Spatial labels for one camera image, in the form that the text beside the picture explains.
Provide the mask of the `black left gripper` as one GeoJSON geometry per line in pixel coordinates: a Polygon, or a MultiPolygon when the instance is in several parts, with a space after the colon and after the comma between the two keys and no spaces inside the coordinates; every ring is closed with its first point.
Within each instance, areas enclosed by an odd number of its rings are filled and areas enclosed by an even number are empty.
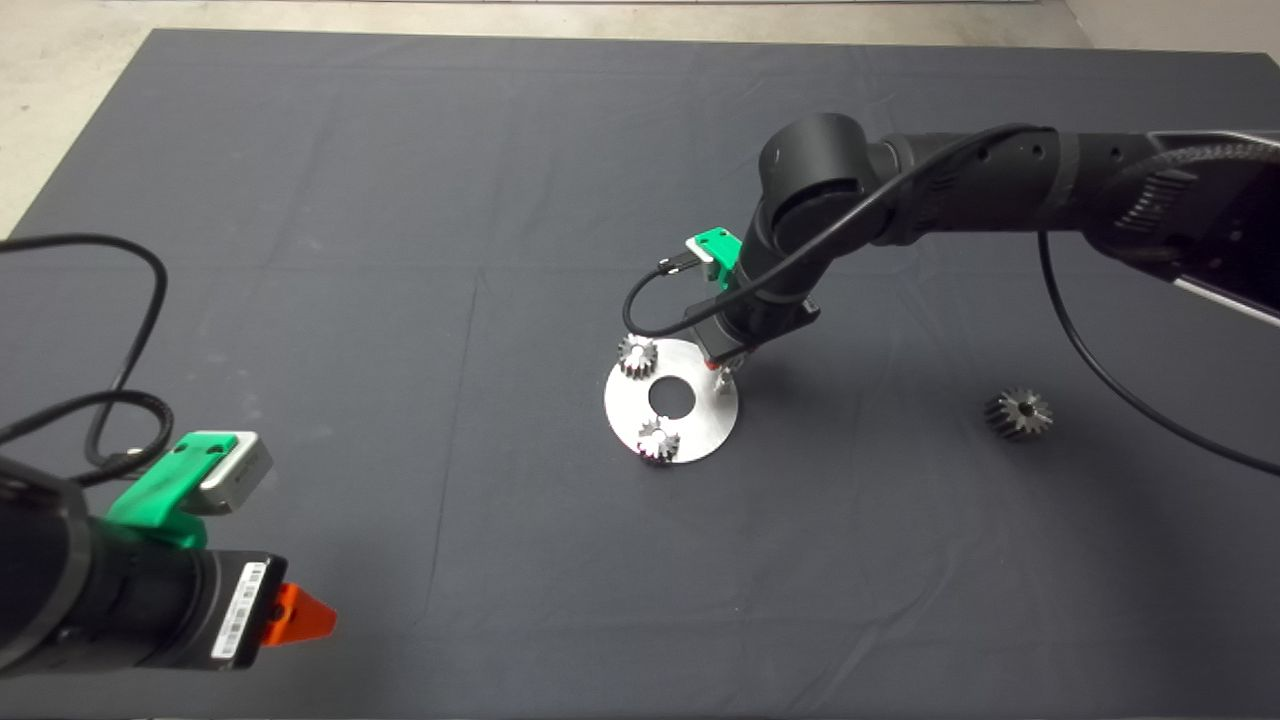
{"type": "Polygon", "coordinates": [[[328,638],[338,614],[265,551],[183,550],[106,533],[88,579],[88,667],[239,671],[262,647],[328,638]]]}

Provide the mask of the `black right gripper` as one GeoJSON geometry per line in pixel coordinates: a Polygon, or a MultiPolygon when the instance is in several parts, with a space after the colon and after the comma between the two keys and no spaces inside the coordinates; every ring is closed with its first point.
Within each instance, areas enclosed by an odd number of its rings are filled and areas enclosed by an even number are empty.
{"type": "Polygon", "coordinates": [[[760,290],[731,307],[699,320],[687,334],[700,348],[708,372],[742,363],[763,345],[810,325],[820,315],[812,299],[815,282],[760,290]]]}

